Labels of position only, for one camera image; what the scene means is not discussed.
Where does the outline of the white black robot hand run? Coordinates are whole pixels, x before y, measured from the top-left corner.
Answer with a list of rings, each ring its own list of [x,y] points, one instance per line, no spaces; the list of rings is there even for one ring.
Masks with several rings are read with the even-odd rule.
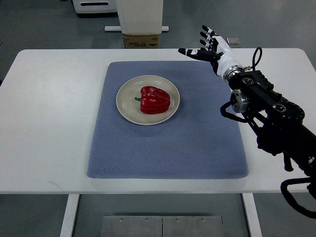
[[[200,35],[202,47],[200,49],[180,48],[178,52],[195,60],[209,62],[214,73],[223,79],[230,74],[243,71],[243,68],[234,57],[227,42],[208,26],[203,25]]]

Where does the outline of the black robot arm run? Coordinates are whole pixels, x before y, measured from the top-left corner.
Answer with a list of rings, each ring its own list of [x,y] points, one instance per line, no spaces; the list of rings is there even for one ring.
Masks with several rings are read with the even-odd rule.
[[[258,47],[249,69],[234,67],[224,77],[232,94],[220,112],[223,117],[249,124],[259,149],[273,156],[283,154],[286,171],[293,171],[293,162],[303,170],[305,178],[285,180],[280,190],[293,209],[314,219],[316,213],[299,205],[288,186],[307,184],[311,196],[316,196],[316,136],[302,124],[303,109],[276,93],[273,84],[255,69],[261,56],[262,49]]]

